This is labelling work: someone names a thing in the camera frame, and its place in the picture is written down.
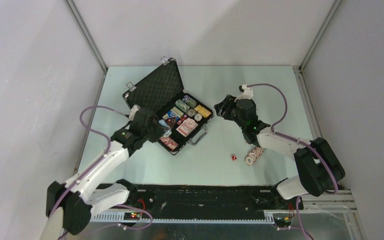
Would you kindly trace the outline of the red playing card deck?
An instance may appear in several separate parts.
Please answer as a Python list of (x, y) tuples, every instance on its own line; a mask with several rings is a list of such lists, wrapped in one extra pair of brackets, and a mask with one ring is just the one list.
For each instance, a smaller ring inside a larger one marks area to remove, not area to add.
[(196, 127), (198, 124), (191, 118), (187, 118), (184, 120), (178, 127), (177, 131), (184, 137), (187, 137)]

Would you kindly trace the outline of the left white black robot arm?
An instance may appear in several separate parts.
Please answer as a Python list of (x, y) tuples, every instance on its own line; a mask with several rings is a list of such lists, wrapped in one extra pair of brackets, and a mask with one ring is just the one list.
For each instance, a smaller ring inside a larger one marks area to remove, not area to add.
[(106, 147), (82, 172), (63, 183), (54, 181), (47, 188), (46, 216), (48, 221), (41, 234), (42, 240), (60, 240), (66, 234), (78, 235), (93, 217), (115, 206), (133, 212), (146, 213), (136, 208), (137, 186), (121, 179), (99, 190), (103, 180), (121, 163), (128, 160), (144, 143), (155, 143), (171, 133), (171, 127), (161, 123), (155, 112), (135, 105), (128, 114), (125, 126), (112, 136), (90, 129), (106, 140)]

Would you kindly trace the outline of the blue patterned card deck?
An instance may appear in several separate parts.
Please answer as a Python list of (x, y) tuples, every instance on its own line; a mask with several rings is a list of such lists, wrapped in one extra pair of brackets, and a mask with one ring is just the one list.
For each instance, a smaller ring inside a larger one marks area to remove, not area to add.
[(162, 119), (170, 126), (174, 127), (180, 118), (184, 115), (184, 112), (181, 111), (178, 107), (174, 106), (171, 108)]

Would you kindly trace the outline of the red white chip row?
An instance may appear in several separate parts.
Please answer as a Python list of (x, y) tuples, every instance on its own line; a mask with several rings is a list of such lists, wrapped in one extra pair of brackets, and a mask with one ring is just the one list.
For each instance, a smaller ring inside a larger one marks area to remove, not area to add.
[(159, 139), (171, 152), (174, 152), (178, 144), (169, 136), (161, 137)]

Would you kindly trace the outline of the light blue chip stack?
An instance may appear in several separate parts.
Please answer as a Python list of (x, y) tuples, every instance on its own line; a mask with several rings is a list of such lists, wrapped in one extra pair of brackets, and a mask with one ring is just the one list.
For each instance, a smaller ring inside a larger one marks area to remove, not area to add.
[(164, 119), (160, 119), (159, 121), (158, 121), (158, 123), (161, 125), (161, 126), (163, 126), (164, 127), (164, 129), (165, 130), (171, 130), (172, 129), (172, 127), (164, 120)]

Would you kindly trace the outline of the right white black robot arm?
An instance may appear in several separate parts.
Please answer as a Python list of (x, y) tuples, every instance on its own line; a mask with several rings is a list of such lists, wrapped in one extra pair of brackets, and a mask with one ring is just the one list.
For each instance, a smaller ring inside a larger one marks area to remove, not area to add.
[(297, 175), (278, 183), (270, 196), (275, 208), (284, 209), (298, 196), (338, 192), (345, 170), (327, 140), (302, 139), (275, 131), (272, 125), (259, 120), (252, 99), (237, 100), (228, 94), (214, 109), (217, 116), (239, 126), (248, 144), (273, 150), (295, 162)]

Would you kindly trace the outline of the blue white chip stack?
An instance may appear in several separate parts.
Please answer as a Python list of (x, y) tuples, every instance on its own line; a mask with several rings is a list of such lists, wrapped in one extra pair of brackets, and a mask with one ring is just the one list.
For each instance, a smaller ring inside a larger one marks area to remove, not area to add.
[(185, 95), (182, 98), (182, 101), (185, 102), (190, 108), (195, 108), (197, 106), (197, 101), (193, 99), (190, 95)]

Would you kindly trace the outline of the white red chip stack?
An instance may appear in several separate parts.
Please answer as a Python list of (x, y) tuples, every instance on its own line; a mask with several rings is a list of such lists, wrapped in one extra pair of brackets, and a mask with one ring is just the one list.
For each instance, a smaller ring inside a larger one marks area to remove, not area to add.
[(257, 159), (263, 155), (265, 152), (264, 147), (255, 147), (253, 148), (245, 157), (244, 162), (247, 166), (252, 166)]

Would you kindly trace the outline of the red dice in case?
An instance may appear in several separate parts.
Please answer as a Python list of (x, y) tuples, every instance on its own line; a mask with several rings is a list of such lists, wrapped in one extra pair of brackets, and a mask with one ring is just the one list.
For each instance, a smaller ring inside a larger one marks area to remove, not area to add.
[(179, 118), (179, 120), (176, 122), (176, 124), (180, 126), (188, 118), (189, 118), (189, 116), (187, 114), (184, 114), (182, 117)]

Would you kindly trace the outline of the yellow poker chip stack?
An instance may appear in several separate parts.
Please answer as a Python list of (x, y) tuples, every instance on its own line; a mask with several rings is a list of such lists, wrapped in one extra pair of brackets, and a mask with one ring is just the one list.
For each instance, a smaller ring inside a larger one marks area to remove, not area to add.
[(202, 115), (203, 118), (208, 118), (212, 115), (212, 111), (210, 111), (209, 109), (207, 109), (206, 107), (202, 106), (202, 105), (197, 105), (194, 110)]

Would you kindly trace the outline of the green poker chip stack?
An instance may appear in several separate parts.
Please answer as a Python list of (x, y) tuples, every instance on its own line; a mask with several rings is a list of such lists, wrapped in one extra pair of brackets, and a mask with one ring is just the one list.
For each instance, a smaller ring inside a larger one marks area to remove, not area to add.
[(175, 102), (175, 106), (179, 109), (179, 110), (181, 110), (182, 112), (184, 112), (184, 113), (187, 113), (189, 110), (190, 110), (190, 106), (187, 104), (187, 103), (185, 103), (183, 100), (181, 100), (181, 99), (178, 99), (176, 102)]

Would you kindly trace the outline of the black poker set case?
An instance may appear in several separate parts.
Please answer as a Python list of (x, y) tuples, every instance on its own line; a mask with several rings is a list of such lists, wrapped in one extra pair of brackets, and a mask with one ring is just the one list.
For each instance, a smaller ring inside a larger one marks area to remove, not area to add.
[(214, 111), (186, 91), (175, 58), (162, 58), (162, 64), (160, 66), (139, 82), (135, 84), (128, 82), (127, 87), (128, 90), (123, 93), (123, 98), (128, 107), (132, 108), (134, 105), (138, 105), (151, 110), (156, 113), (158, 120), (163, 119), (163, 115), (175, 107), (175, 102), (182, 100), (185, 95), (189, 95), (195, 99), (197, 105), (202, 105), (212, 111), (211, 116), (208, 118), (202, 117), (200, 122), (196, 122), (193, 118), (188, 117), (193, 119), (198, 126), (187, 137), (182, 136), (177, 131), (179, 126), (177, 123), (172, 127), (172, 133), (169, 137), (178, 144), (178, 147), (174, 151), (170, 151), (160, 139), (157, 141), (170, 154), (176, 155), (186, 145), (196, 146), (208, 134), (207, 124), (214, 117)]

